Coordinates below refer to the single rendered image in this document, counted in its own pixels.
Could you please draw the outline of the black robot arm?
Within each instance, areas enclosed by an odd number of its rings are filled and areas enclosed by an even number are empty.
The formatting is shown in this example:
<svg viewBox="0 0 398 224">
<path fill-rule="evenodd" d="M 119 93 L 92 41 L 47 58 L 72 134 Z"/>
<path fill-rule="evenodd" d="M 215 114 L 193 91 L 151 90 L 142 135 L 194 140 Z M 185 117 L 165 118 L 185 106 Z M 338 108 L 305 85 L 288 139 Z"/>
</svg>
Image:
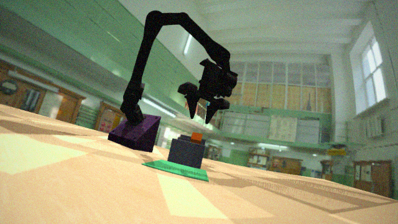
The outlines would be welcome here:
<svg viewBox="0 0 398 224">
<path fill-rule="evenodd" d="M 152 11 L 148 13 L 146 17 L 144 37 L 137 55 L 131 79 L 123 95 L 124 101 L 120 108 L 120 110 L 126 115 L 126 124 L 137 126 L 143 119 L 146 119 L 146 116 L 142 115 L 142 110 L 138 105 L 139 99 L 142 100 L 142 93 L 145 87 L 145 83 L 142 83 L 142 75 L 149 58 L 152 44 L 162 26 L 167 25 L 181 25 L 181 27 L 193 36 L 196 41 L 202 44 L 210 58 L 216 62 L 215 64 L 209 61 L 208 58 L 200 62 L 200 65 L 204 66 L 203 75 L 214 76 L 217 79 L 217 82 L 219 82 L 217 83 L 213 78 L 211 78 L 211 80 L 206 84 L 205 90 L 215 92 L 218 98 L 220 96 L 223 98 L 225 96 L 230 97 L 233 88 L 237 84 L 238 74 L 230 71 L 230 52 L 211 39 L 210 36 L 188 16 L 187 13 L 162 13 L 160 11 Z"/>
</svg>

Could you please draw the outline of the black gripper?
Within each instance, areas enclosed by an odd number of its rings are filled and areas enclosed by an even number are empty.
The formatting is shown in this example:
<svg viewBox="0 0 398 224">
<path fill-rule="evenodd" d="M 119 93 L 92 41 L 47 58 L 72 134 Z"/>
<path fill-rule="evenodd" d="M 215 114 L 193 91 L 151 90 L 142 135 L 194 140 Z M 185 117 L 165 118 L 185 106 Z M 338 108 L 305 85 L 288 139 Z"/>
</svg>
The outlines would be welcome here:
<svg viewBox="0 0 398 224">
<path fill-rule="evenodd" d="M 205 86 L 211 80 L 211 78 L 213 78 L 215 82 L 217 82 L 217 79 L 214 76 L 203 75 L 201 80 L 199 80 L 198 82 L 200 84 L 199 89 L 197 85 L 186 82 L 184 84 L 181 84 L 177 90 L 179 93 L 185 95 L 184 97 L 187 99 L 191 119 L 194 118 L 197 103 L 200 98 L 210 102 L 210 105 L 207 106 L 206 109 L 205 124 L 208 124 L 210 122 L 211 118 L 217 110 L 229 109 L 229 101 L 225 100 L 224 98 L 216 99 L 214 98 L 214 96 L 217 96 L 215 92 L 211 90 L 205 90 Z"/>
</svg>

